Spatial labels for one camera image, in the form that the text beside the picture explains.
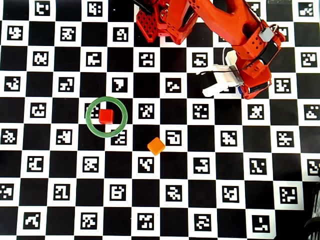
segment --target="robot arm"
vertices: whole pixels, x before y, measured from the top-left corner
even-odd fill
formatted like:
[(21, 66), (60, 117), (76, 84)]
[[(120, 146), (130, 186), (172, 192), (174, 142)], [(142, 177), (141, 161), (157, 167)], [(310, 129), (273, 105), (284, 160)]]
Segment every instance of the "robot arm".
[(225, 0), (227, 11), (215, 7), (210, 0), (140, 1), (153, 8), (152, 14), (141, 9), (136, 20), (148, 42), (156, 36), (170, 36), (179, 45), (201, 17), (235, 50), (235, 66), (243, 80), (240, 87), (245, 99), (254, 98), (271, 84), (269, 64), (285, 37), (260, 21), (245, 0)]

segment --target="white square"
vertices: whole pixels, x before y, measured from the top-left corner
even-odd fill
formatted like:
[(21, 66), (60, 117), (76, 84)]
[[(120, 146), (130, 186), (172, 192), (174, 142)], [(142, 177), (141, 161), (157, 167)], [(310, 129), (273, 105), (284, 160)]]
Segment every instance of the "white square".
[(320, 99), (298, 99), (297, 103), (299, 126), (320, 126)]
[(297, 99), (297, 75), (295, 72), (273, 72), (269, 87), (270, 99)]
[(160, 72), (160, 47), (134, 47), (133, 48), (133, 72), (134, 73), (159, 73)]
[(51, 124), (52, 97), (26, 97), (24, 99), (25, 124)]
[(11, 137), (11, 134), (13, 133), (12, 137), (16, 139), (12, 139), (16, 141), (16, 144), (1, 144), (0, 143), (0, 150), (22, 150), (23, 147), (23, 140), (24, 140), (24, 124), (23, 123), (0, 123), (0, 138), (2, 138), (2, 130), (5, 129), (12, 129), (17, 130), (16, 137), (14, 136), (14, 132), (4, 132), (5, 135)]
[(216, 153), (243, 153), (244, 140), (242, 125), (215, 125), (214, 142)]
[[(116, 130), (119, 127), (119, 124), (106, 124), (105, 132), (109, 133), (113, 130)], [(113, 151), (120, 152), (132, 152), (133, 149), (133, 125), (127, 124), (125, 125), (122, 132), (120, 132), (117, 136), (107, 137), (105, 139), (105, 149), (112, 149)]]
[(46, 204), (48, 207), (75, 207), (76, 195), (76, 178), (49, 178)]
[[(297, 204), (282, 203), (281, 187), (292, 187), (296, 190)], [(304, 193), (302, 181), (273, 181), (274, 209), (275, 210), (304, 210)]]
[[(56, 20), (56, 1), (46, 0), (50, 2), (49, 4), (36, 4), (35, 1), (29, 1), (29, 21), (54, 22)], [(47, 16), (45, 10), (49, 10), (50, 15)]]
[(319, 182), (320, 153), (301, 153), (302, 181)]
[(246, 181), (272, 181), (274, 179), (272, 154), (270, 152), (244, 152), (243, 170)]
[[(252, 216), (268, 216), (269, 225), (261, 223), (261, 226), (253, 227)], [(276, 231), (276, 211), (272, 209), (246, 209), (246, 236), (251, 239), (274, 239)]]
[(108, 1), (97, 0), (95, 2), (102, 4), (99, 6), (90, 5), (88, 11), (88, 2), (91, 0), (82, 0), (82, 22), (107, 23), (108, 22)]
[(250, 99), (250, 101), (248, 101), (247, 99), (242, 99), (241, 105), (242, 105), (242, 125), (269, 126), (271, 124), (269, 99), (254, 98), (254, 99)]
[(107, 72), (108, 48), (106, 46), (82, 46), (80, 51), (80, 72)]
[(80, 72), (55, 71), (53, 72), (52, 97), (79, 98)]
[(105, 151), (77, 151), (76, 178), (104, 179)]
[[(25, 213), (34, 213), (32, 216), (28, 216), (25, 222)], [(24, 223), (26, 226), (35, 226), (39, 229), (24, 229)], [(45, 236), (47, 226), (47, 207), (46, 206), (19, 206), (17, 217), (17, 236)]]
[(161, 99), (186, 99), (187, 98), (187, 73), (186, 72), (160, 72), (160, 98)]
[(23, 179), (49, 178), (50, 151), (23, 150), (21, 154), (21, 174)]
[(1, 177), (0, 193), (5, 197), (1, 197), (1, 207), (18, 207), (20, 196), (20, 178), (19, 177)]
[[(96, 100), (96, 97), (80, 97), (79, 98), (79, 117), (78, 117), (78, 123), (79, 124), (86, 124), (86, 112), (89, 104), (91, 104), (94, 100)], [(100, 109), (106, 109), (106, 102), (100, 103)], [(98, 116), (95, 113), (91, 113), (91, 121), (93, 124), (100, 125), (99, 122), (99, 114)]]
[(132, 206), (132, 179), (105, 178), (104, 179), (104, 207)]
[(186, 106), (188, 125), (215, 125), (215, 100), (213, 98), (188, 98)]
[(160, 140), (165, 145), (164, 152), (187, 152), (188, 126), (160, 125)]
[[(308, 15), (307, 12), (301, 12), (299, 10), (299, 3), (312, 3), (313, 16)], [(319, 1), (318, 0), (299, 0), (292, 2), (292, 11), (293, 11), (293, 21), (301, 23), (319, 23)]]
[(2, 46), (28, 46), (29, 21), (3, 20), (1, 28)]
[(208, 66), (214, 64), (214, 49), (212, 47), (187, 47), (186, 71), (187, 73), (200, 73)]
[(103, 234), (104, 234), (104, 207), (103, 206), (76, 206), (75, 216), (74, 216), (74, 235), (75, 236), (102, 236)]
[[(302, 54), (306, 53), (309, 61), (302, 61)], [(296, 46), (295, 55), (295, 72), (297, 74), (316, 74), (320, 72), (320, 47), (319, 46)], [(316, 61), (317, 67), (309, 67)]]
[(132, 179), (160, 179), (160, 154), (132, 152)]
[(81, 47), (82, 23), (80, 21), (56, 21), (54, 46)]
[(244, 180), (216, 180), (215, 184), (217, 209), (246, 208)]
[(134, 98), (132, 123), (159, 125), (160, 98)]
[(50, 150), (51, 151), (77, 151), (78, 150), (78, 130), (79, 130), (78, 124), (52, 123), (51, 131), (50, 131)]
[[(138, 217), (141, 219), (153, 220), (153, 224), (146, 223), (146, 227), (151, 227), (153, 230), (138, 230)], [(160, 236), (160, 208), (159, 207), (132, 207), (131, 208), (131, 236), (133, 237), (159, 237)]]
[(28, 46), (26, 70), (28, 72), (53, 72), (54, 46)]
[(106, 74), (106, 96), (132, 99), (134, 97), (134, 73), (108, 72)]
[[(293, 132), (293, 139), (290, 136), (286, 137), (282, 132)], [(301, 152), (299, 126), (270, 126), (270, 133), (272, 153), (299, 154)], [(279, 141), (281, 144), (286, 145), (278, 146), (278, 138), (281, 138)], [(290, 145), (292, 141), (294, 142), (294, 146), (288, 147), (287, 144)]]
[(26, 96), (26, 71), (0, 71), (0, 96), (9, 98), (24, 98)]
[(187, 163), (188, 179), (216, 179), (216, 154), (214, 152), (188, 151)]
[(187, 179), (160, 179), (161, 208), (187, 208), (189, 206), (188, 197)]
[(134, 22), (108, 22), (107, 46), (115, 48), (134, 47)]
[[(201, 218), (203, 221), (195, 222), (195, 215)], [(188, 208), (188, 235), (191, 238), (216, 238), (218, 236), (218, 219), (216, 208)], [(211, 231), (201, 231), (207, 224), (210, 224)]]

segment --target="black square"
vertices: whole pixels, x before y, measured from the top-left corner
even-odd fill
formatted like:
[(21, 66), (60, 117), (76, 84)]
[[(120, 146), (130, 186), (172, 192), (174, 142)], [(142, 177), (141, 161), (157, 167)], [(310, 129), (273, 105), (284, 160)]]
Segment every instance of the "black square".
[(93, 47), (106, 47), (107, 35), (107, 22), (83, 22), (81, 45)]
[(159, 73), (134, 73), (133, 74), (134, 98), (159, 98), (160, 74)]
[(187, 237), (188, 209), (160, 208), (160, 236)]
[(75, 205), (76, 206), (103, 206), (104, 205), (104, 180), (103, 179), (77, 179)]
[(148, 151), (147, 145), (159, 135), (159, 125), (133, 125), (133, 150)]
[(133, 22), (134, 12), (133, 2), (127, 2), (124, 7), (123, 2), (108, 0), (108, 22)]
[(53, 98), (52, 123), (77, 124), (79, 112), (78, 98)]
[(217, 219), (219, 238), (247, 237), (245, 209), (217, 209)]
[(73, 0), (72, 4), (70, 4), (70, 2), (66, 0), (56, 0), (55, 5), (56, 21), (81, 22), (81, 0)]
[(55, 47), (54, 71), (79, 72), (80, 47)]
[(113, 28), (113, 42), (124, 42), (129, 41), (129, 28), (128, 27), (114, 27)]
[(241, 125), (241, 99), (215, 99), (215, 125)]
[(76, 175), (76, 151), (50, 151), (50, 178), (75, 178)]
[(187, 179), (187, 153), (162, 152), (160, 155), (161, 179)]
[[(101, 132), (105, 131), (104, 125), (95, 125), (96, 129)], [(98, 137), (89, 130), (86, 124), (79, 124), (78, 150), (80, 151), (104, 151), (105, 139)]]
[(296, 47), (320, 47), (320, 29), (316, 22), (294, 22)]
[(73, 235), (75, 208), (48, 206), (46, 222), (46, 235)]
[(242, 153), (215, 153), (216, 179), (243, 180), (244, 158)]
[(49, 150), (50, 124), (24, 124), (23, 150)]
[(160, 124), (187, 124), (187, 100), (160, 99)]
[(302, 181), (300, 154), (273, 153), (273, 180)]
[(53, 72), (27, 72), (26, 96), (51, 97), (53, 86)]
[(57, 129), (56, 130), (56, 145), (72, 145), (72, 129)]
[(163, 72), (186, 72), (187, 49), (184, 47), (160, 48), (160, 71)]
[(108, 72), (133, 72), (134, 49), (132, 47), (108, 47)]
[(5, 71), (25, 71), (27, 69), (26, 46), (2, 46), (0, 69)]
[(0, 151), (0, 178), (19, 178), (21, 151)]
[(160, 182), (156, 179), (132, 180), (133, 207), (159, 207)]
[(13, 41), (22, 41), (24, 36), (23, 26), (8, 26), (6, 39)]
[(18, 207), (0, 207), (0, 233), (2, 235), (17, 234)]
[(192, 32), (186, 38), (187, 47), (212, 47), (213, 34), (208, 26), (203, 22), (197, 22)]
[(216, 181), (188, 181), (189, 208), (216, 208)]
[(298, 125), (298, 104), (294, 99), (270, 100), (271, 125)]
[(105, 207), (103, 235), (131, 236), (131, 207)]
[(24, 212), (23, 229), (39, 230), (41, 222), (41, 212)]
[(302, 153), (319, 152), (319, 134), (318, 126), (300, 126), (300, 144)]
[(214, 152), (215, 127), (188, 125), (188, 151)]
[(243, 126), (243, 151), (271, 153), (269, 126)]
[(294, 47), (283, 47), (269, 65), (272, 73), (295, 73), (296, 57)]
[(104, 172), (105, 178), (130, 179), (132, 176), (132, 152), (106, 151)]
[(0, 123), (23, 123), (25, 99), (23, 97), (0, 98)]
[(30, 21), (29, 46), (54, 46), (55, 22)]
[(47, 206), (47, 194), (47, 178), (21, 178), (19, 206)]
[(272, 181), (245, 181), (245, 207), (248, 209), (274, 209)]
[(29, 20), (29, 1), (4, 0), (3, 20)]
[(82, 72), (80, 77), (80, 97), (99, 98), (106, 95), (105, 72)]

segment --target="orange cube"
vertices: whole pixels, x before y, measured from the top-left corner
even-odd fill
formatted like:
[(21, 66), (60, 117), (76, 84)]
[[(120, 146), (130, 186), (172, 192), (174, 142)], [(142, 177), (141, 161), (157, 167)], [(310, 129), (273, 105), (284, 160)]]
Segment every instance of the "orange cube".
[(165, 149), (166, 146), (158, 137), (156, 137), (148, 144), (147, 147), (153, 153), (153, 155), (157, 156)]

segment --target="table surface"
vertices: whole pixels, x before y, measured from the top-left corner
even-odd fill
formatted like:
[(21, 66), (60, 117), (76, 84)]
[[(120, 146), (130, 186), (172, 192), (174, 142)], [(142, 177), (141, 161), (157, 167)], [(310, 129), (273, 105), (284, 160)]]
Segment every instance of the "table surface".
[[(286, 36), (251, 100), (203, 96), (195, 73), (228, 43), (201, 19), (147, 43), (132, 3), (0, 0), (0, 239), (297, 239), (319, 181), (319, 1), (247, 2)], [(101, 96), (128, 111), (113, 138), (86, 126)]]

